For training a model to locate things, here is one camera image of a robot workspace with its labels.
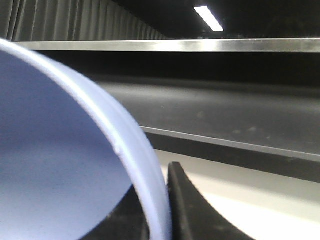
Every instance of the ceiling light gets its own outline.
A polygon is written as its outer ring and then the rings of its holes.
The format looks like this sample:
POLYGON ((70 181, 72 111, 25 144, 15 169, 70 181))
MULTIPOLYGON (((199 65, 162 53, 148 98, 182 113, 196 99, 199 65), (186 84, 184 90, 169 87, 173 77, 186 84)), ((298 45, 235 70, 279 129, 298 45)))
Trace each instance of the ceiling light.
POLYGON ((194 10, 202 17, 202 19, 209 25, 214 32, 221 32, 224 29, 221 27, 215 16, 210 12, 207 6, 198 6, 194 10))

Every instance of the stainless steel edge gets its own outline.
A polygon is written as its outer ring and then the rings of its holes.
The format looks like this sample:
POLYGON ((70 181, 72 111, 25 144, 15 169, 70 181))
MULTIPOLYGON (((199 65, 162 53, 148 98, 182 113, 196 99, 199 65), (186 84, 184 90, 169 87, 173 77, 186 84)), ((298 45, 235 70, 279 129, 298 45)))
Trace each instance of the stainless steel edge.
POLYGON ((31 50, 320 53, 320 38, 15 42, 31 50))
POLYGON ((145 126, 140 126, 140 127, 145 133, 150 133, 150 134, 157 134, 157 135, 173 137, 178 139, 191 140, 191 141, 196 141, 201 143, 214 144, 214 145, 232 147, 237 149, 250 150, 250 151, 260 152, 265 154, 274 154, 274 155, 280 155, 280 156, 285 156, 290 158, 304 159, 304 160, 315 161, 315 162, 320 161, 320 155, 318 154, 292 151, 292 150, 286 150, 286 149, 262 146, 262 145, 254 145, 254 144, 237 142, 237 141, 230 141, 230 140, 224 140, 224 139, 218 139, 218 138, 212 138, 212 137, 206 137, 206 136, 193 135, 193 134, 188 134, 183 132, 157 129, 152 127, 145 127, 145 126))

